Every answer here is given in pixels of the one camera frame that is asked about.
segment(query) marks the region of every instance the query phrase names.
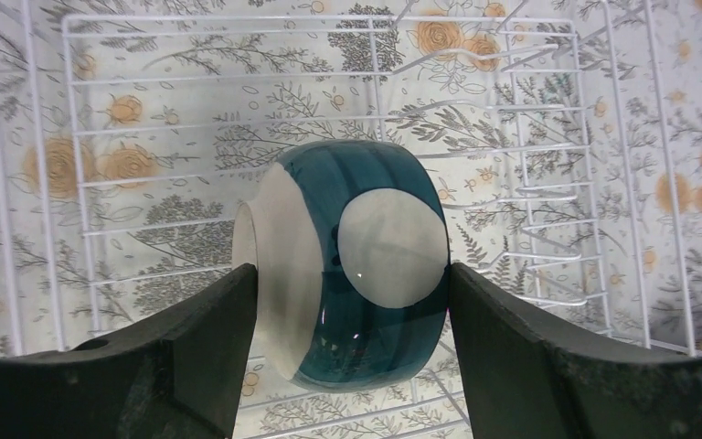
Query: bowl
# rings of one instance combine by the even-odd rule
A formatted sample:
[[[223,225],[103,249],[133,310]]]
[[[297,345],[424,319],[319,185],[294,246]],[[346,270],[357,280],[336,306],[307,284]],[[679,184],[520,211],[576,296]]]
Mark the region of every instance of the bowl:
[[[449,254],[418,159],[362,140],[281,155],[233,232],[233,266],[258,270],[266,360],[313,391],[385,387],[423,368],[446,316]]]

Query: floral wallpaper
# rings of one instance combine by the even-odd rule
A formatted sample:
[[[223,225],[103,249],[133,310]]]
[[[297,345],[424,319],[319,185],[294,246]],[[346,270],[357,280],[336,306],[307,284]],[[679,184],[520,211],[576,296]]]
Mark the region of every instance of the floral wallpaper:
[[[615,17],[616,56],[622,88],[619,126],[612,96],[610,48],[606,35],[580,46],[585,70],[584,102],[568,69],[570,54],[547,54],[518,69],[513,81],[501,69],[507,58],[477,60],[463,53],[434,56],[399,75],[374,77],[370,34],[354,15],[397,15],[405,5],[382,1],[337,0],[40,0],[31,2],[36,22],[40,109],[32,108],[26,41],[19,2],[0,0],[0,133],[5,154],[6,209],[12,229],[0,221],[0,357],[15,355],[12,320],[19,316],[25,353],[57,348],[54,312],[73,347],[92,337],[90,280],[96,282],[101,328],[126,326],[175,304],[218,279],[230,259],[232,219],[238,203],[254,196],[264,167],[292,145],[320,139],[386,137],[414,154],[454,152],[463,158],[425,159],[446,204],[484,203],[513,197],[524,169],[518,154],[487,154],[491,148],[590,142],[584,150],[530,153],[525,162],[530,185],[595,182],[574,187],[577,199],[483,204],[446,210],[453,259],[481,267],[500,253],[532,250],[520,233],[530,218],[554,227],[541,236],[596,255],[582,264],[551,264],[539,269],[538,283],[526,275],[531,263],[503,256],[488,274],[513,294],[573,299],[547,280],[581,294],[608,292],[585,306],[549,310],[594,329],[609,324],[616,333],[639,336],[642,312],[630,233],[629,202],[640,213],[641,282],[648,298],[655,339],[685,343],[682,284],[677,275],[672,215],[682,215],[686,265],[697,338],[702,338],[702,0],[656,0],[654,19],[665,96],[664,115],[655,103],[644,14],[627,15],[640,0],[610,1]],[[463,48],[478,55],[559,44],[569,29],[545,21],[513,21],[513,34],[494,32],[491,22],[467,23],[468,16],[503,17],[515,2],[420,0],[421,16],[455,21],[403,21],[374,34],[378,68],[392,71],[424,55]],[[68,87],[60,35],[67,14],[122,16],[81,20],[69,31],[71,77]],[[300,16],[348,15],[348,19],[307,22]],[[250,20],[128,20],[140,15],[293,16],[270,23],[261,33]],[[603,26],[601,3],[594,0],[530,2],[524,17],[561,17],[587,36]],[[382,22],[375,27],[386,29]],[[319,29],[342,28],[327,33]],[[277,34],[275,30],[292,33]],[[168,35],[157,36],[155,32]],[[514,56],[521,59],[530,55]],[[349,76],[323,76],[345,71]],[[306,76],[277,77],[277,73]],[[257,78],[246,75],[259,73]],[[380,89],[380,102],[375,97]],[[472,100],[409,112],[446,99]],[[578,112],[494,112],[488,105],[561,104],[587,106],[588,138],[582,138]],[[381,127],[360,114],[399,112]],[[312,120],[323,117],[323,120]],[[74,151],[74,128],[80,152]],[[54,248],[44,243],[39,157],[35,122],[46,151],[49,216]],[[661,124],[674,151],[678,204],[668,191]],[[627,133],[633,178],[622,168],[619,132]],[[633,192],[628,199],[626,189]],[[81,215],[82,209],[87,218]],[[599,239],[589,223],[599,218]],[[569,222],[569,226],[557,226]],[[166,227],[165,224],[178,225]],[[4,268],[11,246],[17,272],[16,308],[10,305]],[[541,242],[542,252],[555,252]],[[55,263],[58,302],[51,293],[48,264]],[[241,385],[238,436],[294,429],[305,437],[384,437],[421,429],[444,437],[467,434],[461,377],[452,347],[450,321],[428,367],[412,383],[349,395],[307,394],[279,379],[252,347]],[[287,402],[268,403],[278,398]],[[334,420],[362,415],[352,423]]]

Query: glossy glaze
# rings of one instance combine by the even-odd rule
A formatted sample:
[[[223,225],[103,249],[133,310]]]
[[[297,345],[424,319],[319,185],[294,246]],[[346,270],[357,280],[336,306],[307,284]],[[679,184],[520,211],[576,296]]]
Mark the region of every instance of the glossy glaze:
[[[295,147],[243,209],[234,263],[258,265],[258,332],[285,378],[357,391],[423,367],[445,319],[449,249],[437,193],[413,155],[367,141]]]

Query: dish rack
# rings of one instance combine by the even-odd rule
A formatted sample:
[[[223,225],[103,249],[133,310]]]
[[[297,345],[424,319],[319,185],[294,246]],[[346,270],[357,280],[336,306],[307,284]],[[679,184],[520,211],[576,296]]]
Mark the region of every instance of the dish rack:
[[[176,293],[158,300],[154,294],[142,294],[138,286],[127,290],[119,289],[120,285],[160,280],[165,294],[171,295],[170,288],[197,290],[225,273],[229,269],[229,249],[180,261],[181,254],[167,252],[159,241],[196,234],[202,240],[191,241],[195,245],[205,242],[219,248],[229,246],[236,203],[253,194],[257,177],[283,148],[317,135],[362,136],[410,148],[435,175],[446,215],[454,221],[453,258],[489,274],[522,299],[608,337],[646,348],[698,354],[693,294],[689,282],[684,281],[689,278],[684,213],[671,209],[668,224],[675,236],[673,276],[684,328],[685,343],[678,346],[657,340],[652,334],[653,304],[647,291],[649,284],[644,280],[650,261],[643,244],[642,213],[639,203],[627,202],[637,199],[638,181],[633,170],[637,158],[629,147],[636,132],[627,128],[624,98],[628,98],[628,91],[623,91],[621,81],[629,70],[617,58],[615,29],[634,20],[644,23],[647,41],[639,50],[649,50],[654,84],[650,102],[654,108],[645,111],[651,118],[664,119],[660,114],[665,114],[669,98],[665,95],[650,0],[635,7],[594,2],[601,10],[603,26],[588,35],[580,35],[571,19],[524,16],[534,7],[527,0],[477,7],[471,2],[461,7],[456,6],[460,2],[443,2],[452,6],[439,15],[429,12],[435,10],[433,7],[424,9],[424,2],[417,0],[409,0],[399,11],[386,6],[349,5],[337,13],[326,13],[322,2],[309,2],[293,7],[296,12],[277,16],[204,13],[204,8],[213,10],[214,2],[202,1],[186,11],[166,6],[168,10],[154,15],[136,15],[124,2],[116,1],[80,2],[98,5],[86,11],[62,2],[39,11],[31,3],[22,0],[18,8],[0,3],[0,19],[11,18],[20,24],[13,37],[20,37],[24,43],[22,48],[14,48],[20,54],[19,62],[6,68],[5,60],[13,60],[15,55],[5,53],[0,46],[0,254],[6,268],[5,302],[10,310],[10,333],[1,341],[8,346],[5,349],[9,354],[67,350],[87,338],[126,326],[138,317],[122,305],[125,294],[142,300],[142,315],[182,298]],[[266,3],[252,4],[267,7]],[[175,7],[180,5],[183,3],[174,3]],[[508,12],[483,12],[495,5]],[[456,15],[457,10],[465,14]],[[54,31],[31,24],[36,12],[56,16]],[[422,47],[409,56],[399,52],[396,45],[401,47],[408,38],[418,45],[419,29],[428,32],[423,30],[427,26],[443,27],[436,30],[443,33],[459,26],[462,32],[475,34],[475,43],[482,40],[491,49],[470,42],[432,51]],[[488,35],[501,41],[498,48],[494,49],[488,37],[477,39]],[[330,47],[343,52],[343,62],[328,61],[322,54],[309,53],[299,46],[313,44],[311,41],[320,37],[326,37]],[[597,38],[607,59],[586,66],[584,60],[580,62],[580,50]],[[266,40],[276,41],[281,47],[266,49]],[[6,41],[9,36],[0,30],[0,45]],[[42,67],[51,64],[51,56],[39,50],[39,44],[50,45],[62,54],[57,69]],[[172,55],[153,57],[148,62],[140,58],[156,51],[158,45],[160,53]],[[220,45],[233,48],[226,51]],[[106,54],[96,52],[100,47],[110,49],[113,58],[105,59]],[[211,48],[226,62],[198,56],[203,51],[211,52]],[[259,57],[261,65],[252,56]],[[167,59],[175,62],[166,65],[163,61]],[[446,70],[445,65],[453,68]],[[596,162],[592,146],[595,133],[586,115],[597,111],[598,104],[586,101],[584,80],[587,72],[599,68],[612,85],[611,96],[602,108],[612,108],[616,118],[617,131],[612,140],[618,161],[615,177],[628,182],[618,205],[624,204],[627,209],[619,215],[628,217],[625,238],[630,242],[628,257],[633,260],[630,266],[635,274],[629,276],[633,282],[627,289],[638,295],[638,327],[618,328],[619,319],[612,315],[611,283],[617,274],[608,273],[597,202],[605,193],[601,192],[601,182],[594,178],[595,168],[601,165]],[[21,108],[12,108],[3,99],[5,83],[15,74],[23,75],[31,91]],[[494,86],[483,77],[492,74],[496,75]],[[429,80],[441,81],[439,96],[430,96],[430,100],[419,96],[398,108],[390,104],[398,96],[413,93],[405,87],[397,90],[393,83],[413,77],[426,81],[425,75],[431,75]],[[477,75],[477,82],[467,80],[471,75]],[[530,80],[549,81],[548,88],[539,95],[527,92]],[[317,83],[323,84],[323,92],[303,89]],[[492,87],[496,99],[485,93]],[[262,90],[271,94],[262,99]],[[139,91],[148,91],[154,102],[143,102],[137,97]],[[322,100],[323,108],[335,111],[319,113],[318,100]],[[174,107],[181,102],[192,104],[185,105],[186,112],[178,113]],[[266,105],[271,112],[260,111]],[[197,107],[195,113],[190,111],[193,106]],[[218,115],[204,119],[207,107],[213,106],[221,107]],[[18,130],[12,124],[18,112],[31,121],[29,129]],[[435,123],[435,117],[441,123]],[[572,140],[556,142],[547,133],[539,135],[534,130],[537,121],[543,120],[555,121],[562,133],[569,132],[569,136],[561,137]],[[552,131],[539,124],[539,129]],[[677,207],[683,192],[670,145],[672,127],[669,123],[651,124],[658,132],[652,142],[660,143],[665,164],[665,178],[661,180],[665,187],[660,192]],[[212,131],[216,168],[208,166],[208,160],[198,152],[208,146],[193,141],[192,134],[183,134]],[[456,133],[472,135],[460,137]],[[178,139],[182,142],[170,145]],[[159,154],[147,151],[142,144],[149,142],[168,149]],[[17,169],[22,173],[16,172],[10,161],[13,151],[17,154],[18,144],[36,148],[35,160]],[[62,188],[52,181],[56,171],[53,166],[63,166],[56,163],[56,155],[62,155],[66,147],[73,154],[75,180],[71,192],[81,194],[73,201],[61,196],[68,194],[59,194]],[[537,161],[545,157],[551,157],[553,166],[563,172],[554,177],[539,175]],[[124,167],[140,166],[146,171],[135,176],[125,171],[118,175],[115,166],[109,172],[107,163],[117,158],[125,160]],[[487,199],[459,199],[446,182],[450,173],[438,172],[439,168],[450,168],[456,160],[494,163],[478,170],[477,178],[466,180],[470,189],[484,181],[484,176],[501,179],[505,166],[510,169],[505,176],[512,183],[500,184]],[[33,169],[36,181],[31,179]],[[144,189],[164,184],[172,190],[191,187],[186,189],[188,197],[194,197],[189,194],[198,190],[211,191],[219,201],[204,204],[197,198],[185,201],[168,196],[158,203]],[[41,218],[41,227],[36,229],[41,230],[41,243],[30,245],[21,235],[21,227],[16,226],[22,218],[16,219],[12,213],[16,208],[11,202],[15,187],[37,194],[31,214]],[[501,217],[490,215],[492,212]],[[499,224],[498,218],[502,217],[509,224]],[[483,233],[465,227],[468,222],[484,224],[484,228],[477,228]],[[145,242],[153,253],[124,254],[122,236]],[[484,251],[484,246],[492,250]],[[128,266],[138,265],[142,257],[155,262],[152,266],[158,269],[128,273]],[[514,276],[495,275],[500,265],[508,271],[516,267],[517,272]],[[42,300],[48,305],[41,306],[32,321],[51,321],[41,340],[26,335],[21,311],[31,294],[21,284],[21,271],[34,266],[46,270],[39,284],[46,292]],[[581,281],[568,284],[562,280],[565,278]],[[69,298],[70,290],[78,294],[73,299]],[[86,305],[80,305],[79,291],[85,292]],[[258,439],[323,434],[396,438],[470,434],[450,322],[446,322],[445,336],[435,359],[409,383],[379,392],[360,392],[347,399],[304,393],[281,383],[274,384],[278,390],[267,397],[245,401],[243,397],[254,394],[268,376],[267,363],[255,346],[243,383],[236,434]]]

